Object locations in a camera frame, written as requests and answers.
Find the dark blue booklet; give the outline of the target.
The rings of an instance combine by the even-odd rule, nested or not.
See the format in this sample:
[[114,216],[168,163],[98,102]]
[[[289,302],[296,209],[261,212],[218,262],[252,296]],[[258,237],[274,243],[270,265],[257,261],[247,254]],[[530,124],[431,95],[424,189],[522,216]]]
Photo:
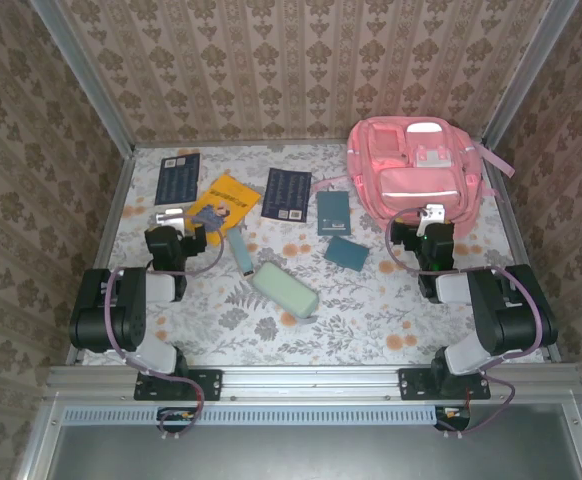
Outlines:
[[269,170],[261,216],[271,220],[293,223],[307,221],[311,191],[310,172]]
[[184,154],[161,160],[155,205],[191,203],[197,199],[200,154]]

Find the orange book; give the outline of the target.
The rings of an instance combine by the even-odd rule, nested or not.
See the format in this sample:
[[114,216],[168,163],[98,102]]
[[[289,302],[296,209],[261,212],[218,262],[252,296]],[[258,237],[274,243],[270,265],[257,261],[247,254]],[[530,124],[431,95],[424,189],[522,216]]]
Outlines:
[[260,197],[255,190],[224,174],[187,211],[202,222],[188,220],[186,226],[200,223],[205,228],[207,243],[218,246],[220,238],[245,218]]

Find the small teal notebook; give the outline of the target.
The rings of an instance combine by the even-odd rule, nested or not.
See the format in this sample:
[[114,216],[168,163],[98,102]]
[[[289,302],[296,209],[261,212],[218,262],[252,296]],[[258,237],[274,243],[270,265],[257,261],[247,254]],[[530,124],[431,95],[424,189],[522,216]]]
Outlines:
[[340,236],[331,238],[324,258],[342,268],[360,272],[369,255],[369,249]]

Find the pink backpack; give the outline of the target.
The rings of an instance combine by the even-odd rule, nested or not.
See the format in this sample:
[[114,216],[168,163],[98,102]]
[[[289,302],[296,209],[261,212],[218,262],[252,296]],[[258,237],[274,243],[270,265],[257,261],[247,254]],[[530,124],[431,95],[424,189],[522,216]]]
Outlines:
[[347,141],[347,176],[361,205],[385,229],[393,216],[417,226],[413,208],[440,205],[454,238],[473,230],[482,198],[493,195],[483,164],[506,176],[514,168],[437,117],[379,116],[357,122]]

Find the large teal notebook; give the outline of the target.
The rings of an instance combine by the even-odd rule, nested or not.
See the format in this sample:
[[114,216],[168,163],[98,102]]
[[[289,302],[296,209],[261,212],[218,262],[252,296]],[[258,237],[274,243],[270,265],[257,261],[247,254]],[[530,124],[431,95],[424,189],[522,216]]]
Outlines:
[[317,226],[319,236],[351,234],[349,194],[346,191],[317,193]]

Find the light green pencil case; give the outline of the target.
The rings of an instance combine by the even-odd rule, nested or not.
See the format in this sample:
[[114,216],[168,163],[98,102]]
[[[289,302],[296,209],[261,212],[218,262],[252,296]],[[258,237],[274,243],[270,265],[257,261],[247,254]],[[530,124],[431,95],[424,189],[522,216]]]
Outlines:
[[315,312],[318,294],[282,270],[266,262],[252,277],[254,288],[284,311],[300,319],[307,319]]

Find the floral tablecloth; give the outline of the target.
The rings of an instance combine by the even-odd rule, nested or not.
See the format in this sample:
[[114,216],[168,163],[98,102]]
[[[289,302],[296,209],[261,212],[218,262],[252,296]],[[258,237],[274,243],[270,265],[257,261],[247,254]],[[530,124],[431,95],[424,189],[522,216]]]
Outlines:
[[[144,231],[164,211],[154,205],[161,160],[189,153],[201,154],[200,193],[222,174],[263,198],[270,168],[311,172],[313,181],[347,173],[340,143],[138,149],[110,268],[146,265],[151,256]],[[261,217],[261,198],[240,225],[254,266],[276,264],[317,293],[311,319],[298,319],[259,295],[227,246],[213,269],[187,279],[181,302],[149,305],[148,332],[179,347],[191,365],[280,366],[429,363],[439,347],[473,330],[468,306],[434,305],[422,297],[417,279],[387,253],[384,234],[355,188],[346,182],[332,188],[349,193],[347,238],[369,248],[361,272],[325,260],[330,237],[317,234],[315,197],[306,223]],[[456,243],[454,258],[459,268],[517,263],[496,198],[482,199],[475,228]]]

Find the grey metal panel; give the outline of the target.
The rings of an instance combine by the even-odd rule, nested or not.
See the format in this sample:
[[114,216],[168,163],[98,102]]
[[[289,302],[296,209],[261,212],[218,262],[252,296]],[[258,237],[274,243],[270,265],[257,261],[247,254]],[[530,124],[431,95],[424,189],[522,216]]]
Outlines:
[[463,439],[423,427],[67,427],[48,480],[582,480],[561,428],[492,427]]

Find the aluminium side rail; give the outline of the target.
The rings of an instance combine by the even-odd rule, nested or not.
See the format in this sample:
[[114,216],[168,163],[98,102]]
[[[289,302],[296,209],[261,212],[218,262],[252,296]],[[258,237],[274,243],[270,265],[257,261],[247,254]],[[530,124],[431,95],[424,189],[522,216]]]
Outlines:
[[123,159],[120,177],[117,182],[110,210],[105,222],[99,248],[94,260],[94,268],[107,268],[113,250],[116,233],[125,206],[125,200],[130,189],[135,169],[135,152]]
[[485,265],[530,264],[522,235],[508,196],[506,177],[500,169],[482,160],[482,197],[469,246],[471,256]]

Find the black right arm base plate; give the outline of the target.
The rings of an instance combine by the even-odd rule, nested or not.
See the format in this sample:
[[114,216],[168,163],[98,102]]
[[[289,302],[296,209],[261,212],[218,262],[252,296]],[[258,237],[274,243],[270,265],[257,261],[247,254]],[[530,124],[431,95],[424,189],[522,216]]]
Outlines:
[[401,398],[415,400],[489,400],[489,383],[479,374],[455,376],[432,369],[402,368],[398,371]]

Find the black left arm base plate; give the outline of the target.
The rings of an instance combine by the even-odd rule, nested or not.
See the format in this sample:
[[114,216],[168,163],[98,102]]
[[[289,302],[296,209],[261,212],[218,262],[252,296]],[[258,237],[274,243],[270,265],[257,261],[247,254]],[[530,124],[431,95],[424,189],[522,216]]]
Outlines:
[[[192,369],[189,378],[202,389],[205,399],[218,401],[222,390],[223,372],[219,369]],[[167,381],[139,373],[133,398],[136,401],[194,401],[194,388],[182,382]]]

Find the aluminium table edge rail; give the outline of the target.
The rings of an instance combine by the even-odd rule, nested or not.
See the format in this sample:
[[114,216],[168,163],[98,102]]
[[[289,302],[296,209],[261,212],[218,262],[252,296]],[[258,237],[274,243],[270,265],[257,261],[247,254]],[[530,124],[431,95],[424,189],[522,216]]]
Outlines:
[[266,140],[228,140],[228,141],[202,141],[202,142],[138,142],[133,146],[134,150],[143,148],[204,148],[204,147],[230,147],[230,146],[266,146],[278,147],[286,145],[323,145],[323,144],[347,144],[347,138],[320,138],[320,139],[266,139]]

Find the aluminium mounting rail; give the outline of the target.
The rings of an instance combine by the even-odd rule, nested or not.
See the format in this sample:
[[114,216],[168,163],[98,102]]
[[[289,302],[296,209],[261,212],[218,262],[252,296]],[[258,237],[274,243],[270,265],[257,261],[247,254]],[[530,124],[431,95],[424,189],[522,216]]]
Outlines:
[[[219,401],[225,404],[397,404],[398,365],[222,368]],[[557,404],[582,395],[574,365],[504,364],[491,370],[492,402],[506,398],[508,383],[518,403]],[[76,402],[128,404],[133,400],[136,373],[122,366],[54,367],[45,398]]]

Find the aluminium frame post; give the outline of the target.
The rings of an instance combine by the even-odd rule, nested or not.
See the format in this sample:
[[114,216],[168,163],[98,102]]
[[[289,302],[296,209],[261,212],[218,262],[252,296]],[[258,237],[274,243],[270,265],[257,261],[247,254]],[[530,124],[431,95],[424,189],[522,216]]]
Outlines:
[[482,136],[494,149],[546,62],[579,0],[551,0]]
[[89,59],[83,42],[62,12],[59,0],[31,0],[31,3],[117,149],[123,157],[130,157],[134,149],[132,135],[124,125],[122,116],[100,79],[96,66]]

